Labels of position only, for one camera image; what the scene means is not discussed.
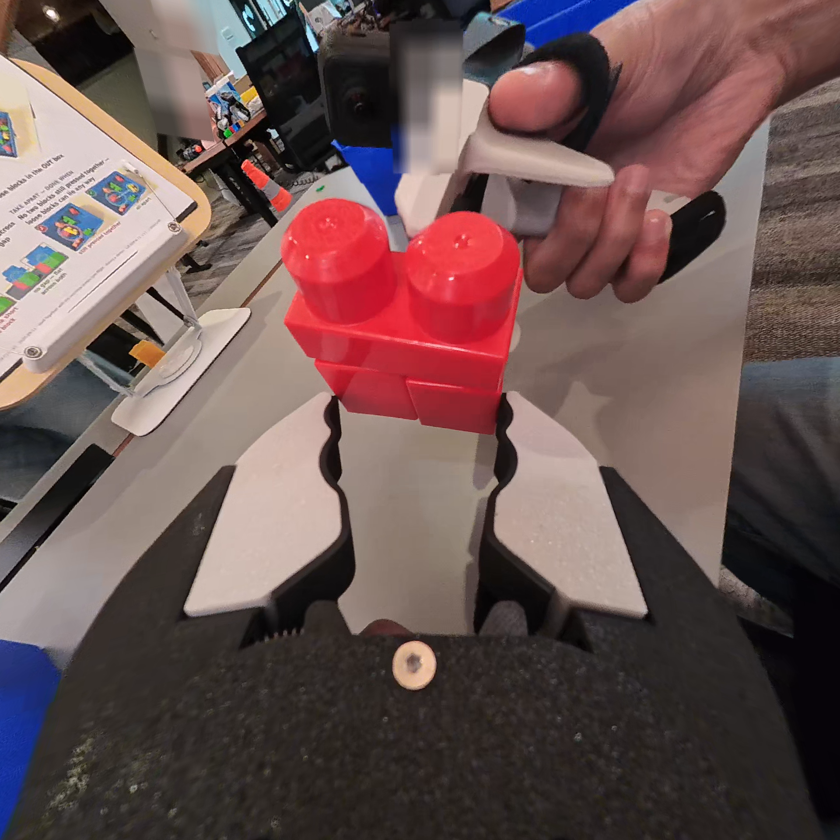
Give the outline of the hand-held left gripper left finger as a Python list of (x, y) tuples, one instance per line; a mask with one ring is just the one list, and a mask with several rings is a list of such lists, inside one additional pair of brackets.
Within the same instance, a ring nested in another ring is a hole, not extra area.
[(236, 461), (184, 603), (189, 617), (270, 607), (304, 617), (352, 583), (350, 512), (339, 485), (340, 406), (318, 394)]

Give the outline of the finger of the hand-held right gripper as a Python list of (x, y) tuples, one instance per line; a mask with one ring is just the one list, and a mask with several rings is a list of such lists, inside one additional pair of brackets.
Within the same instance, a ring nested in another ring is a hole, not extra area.
[(500, 175), (557, 186), (604, 187), (614, 182), (613, 169), (582, 152), (551, 140), (501, 132), (485, 105), (459, 160), (467, 175)]
[(436, 219), (453, 213), (456, 199), (482, 177), (486, 186), (478, 200), (478, 213), (517, 237), (543, 237), (550, 231), (568, 183), (567, 169), (549, 169), (540, 180), (508, 173), (404, 174), (395, 191), (395, 205), (408, 235), (416, 236)]

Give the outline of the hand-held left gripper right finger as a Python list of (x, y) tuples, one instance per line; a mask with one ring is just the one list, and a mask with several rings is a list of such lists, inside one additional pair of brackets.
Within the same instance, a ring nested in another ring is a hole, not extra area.
[(564, 621), (579, 609), (644, 619), (644, 595), (595, 458), (518, 392), (502, 395), (496, 436), (476, 620), (499, 602), (518, 603), (528, 621)]

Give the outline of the blue storage bin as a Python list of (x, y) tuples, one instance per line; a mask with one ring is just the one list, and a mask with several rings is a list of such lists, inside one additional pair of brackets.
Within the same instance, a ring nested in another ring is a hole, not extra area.
[(60, 670), (44, 650), (1, 641), (1, 834), (12, 819), (59, 682)]
[[(467, 74), (479, 81), (498, 79), (515, 57), (529, 53), (552, 54), (562, 40), (588, 32), (629, 6), (630, 1), (514, 2), (500, 15), (480, 12), (465, 32)], [(386, 216), (396, 215), (394, 194), (398, 173), (389, 148), (332, 142)]]

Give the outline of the red mega block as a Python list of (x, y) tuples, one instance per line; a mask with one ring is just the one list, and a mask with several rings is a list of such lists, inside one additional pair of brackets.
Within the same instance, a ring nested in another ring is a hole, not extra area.
[(444, 215), (396, 252), (375, 211), (329, 198), (295, 216), (280, 255), (297, 287), (285, 324), (308, 357), (500, 388), (522, 272), (517, 241), (488, 217)]
[(315, 360), (331, 391), (350, 413), (418, 419), (404, 377), (364, 367)]
[(483, 390), (411, 379), (406, 379), (405, 384), (422, 425), (483, 435), (496, 432), (500, 385), (494, 390)]

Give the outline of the person's right forearm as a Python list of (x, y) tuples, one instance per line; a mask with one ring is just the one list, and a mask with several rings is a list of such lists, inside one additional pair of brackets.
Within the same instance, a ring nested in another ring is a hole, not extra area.
[(838, 78), (838, 1), (774, 2), (765, 22), (784, 75), (780, 105)]

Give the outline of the person's right hand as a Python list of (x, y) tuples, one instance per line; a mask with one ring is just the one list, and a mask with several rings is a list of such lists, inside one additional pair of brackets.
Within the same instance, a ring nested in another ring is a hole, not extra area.
[(673, 220), (654, 191), (711, 189), (791, 79), (798, 2), (638, 2), (593, 36), (620, 69), (585, 152), (608, 164), (607, 187), (568, 187), (542, 238), (524, 246), (528, 287), (591, 299), (611, 287), (640, 301), (665, 273)]

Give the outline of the black office chair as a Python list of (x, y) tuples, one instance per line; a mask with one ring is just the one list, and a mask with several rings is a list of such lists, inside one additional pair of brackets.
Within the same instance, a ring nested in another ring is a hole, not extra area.
[(317, 42), (298, 6), (246, 45), (237, 56), (277, 131), (287, 159), (313, 171), (334, 152), (322, 96)]

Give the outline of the orange traffic cone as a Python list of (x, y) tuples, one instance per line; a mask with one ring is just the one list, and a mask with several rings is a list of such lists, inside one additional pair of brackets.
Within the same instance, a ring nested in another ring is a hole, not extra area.
[(242, 161), (240, 168), (255, 187), (262, 192), (274, 211), (282, 215), (288, 210), (292, 203), (292, 194), (288, 189), (281, 186), (250, 160)]

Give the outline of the person's jeans leg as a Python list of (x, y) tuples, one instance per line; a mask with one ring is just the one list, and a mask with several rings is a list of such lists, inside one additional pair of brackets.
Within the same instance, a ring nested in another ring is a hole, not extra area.
[(722, 565), (792, 615), (800, 585), (838, 588), (839, 359), (742, 370)]

